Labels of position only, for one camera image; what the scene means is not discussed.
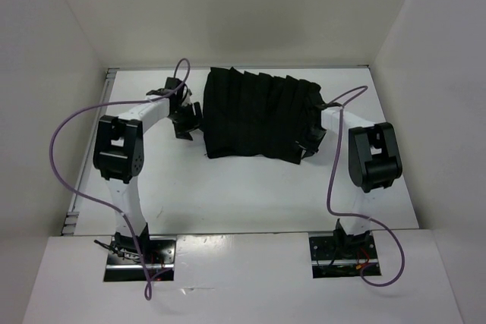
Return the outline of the black pleated skirt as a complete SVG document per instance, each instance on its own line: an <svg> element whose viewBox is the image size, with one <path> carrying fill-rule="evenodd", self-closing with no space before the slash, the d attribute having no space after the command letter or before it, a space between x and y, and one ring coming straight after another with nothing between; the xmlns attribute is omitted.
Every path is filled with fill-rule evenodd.
<svg viewBox="0 0 486 324"><path fill-rule="evenodd" d="M296 163L308 109L323 103L316 83L211 68L204 87L203 133L207 157L264 156Z"/></svg>

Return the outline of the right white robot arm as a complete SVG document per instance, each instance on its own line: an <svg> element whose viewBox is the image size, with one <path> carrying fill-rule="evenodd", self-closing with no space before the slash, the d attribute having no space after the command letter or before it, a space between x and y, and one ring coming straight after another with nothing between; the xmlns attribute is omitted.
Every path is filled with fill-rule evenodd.
<svg viewBox="0 0 486 324"><path fill-rule="evenodd" d="M349 258L371 238L371 228L377 225L387 233L392 229L384 222L364 212L365 200L373 193L393 186L402 176L402 160L394 126L389 122L372 122L345 110L345 105L331 102L318 107L326 131L337 136L325 207L336 218L332 248L336 255ZM358 208L338 211L332 207L333 188L342 147L347 148L347 171L358 188Z"/></svg>

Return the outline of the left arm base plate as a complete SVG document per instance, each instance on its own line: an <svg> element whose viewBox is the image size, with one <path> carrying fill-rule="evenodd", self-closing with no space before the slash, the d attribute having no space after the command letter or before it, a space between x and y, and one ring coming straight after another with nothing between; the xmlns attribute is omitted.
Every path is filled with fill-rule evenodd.
<svg viewBox="0 0 486 324"><path fill-rule="evenodd" d="M115 239L110 245L96 241L108 250L104 282L144 282L145 276L140 257L136 251L115 248ZM171 282L175 274L176 237L152 236L144 260L150 277L155 282Z"/></svg>

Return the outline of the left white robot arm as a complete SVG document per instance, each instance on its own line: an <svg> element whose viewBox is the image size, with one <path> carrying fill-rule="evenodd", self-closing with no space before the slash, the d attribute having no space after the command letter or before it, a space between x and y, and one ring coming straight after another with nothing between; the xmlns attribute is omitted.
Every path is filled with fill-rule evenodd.
<svg viewBox="0 0 486 324"><path fill-rule="evenodd" d="M200 103L191 101L191 91L176 77L167 78L163 88L149 91L128 111L102 116L97 126L93 165L106 181L115 207L115 249L123 250L134 263L146 261L152 247L138 190L144 134L166 118L180 140L193 140L191 132L202 122Z"/></svg>

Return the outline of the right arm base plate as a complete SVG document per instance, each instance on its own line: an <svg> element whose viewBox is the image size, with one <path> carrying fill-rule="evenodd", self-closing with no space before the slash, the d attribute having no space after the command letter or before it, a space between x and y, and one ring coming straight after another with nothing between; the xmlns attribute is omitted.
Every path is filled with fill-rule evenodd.
<svg viewBox="0 0 486 324"><path fill-rule="evenodd" d="M313 278L359 277L363 268L365 276L381 275L372 236L346 247L331 235L311 235L308 241Z"/></svg>

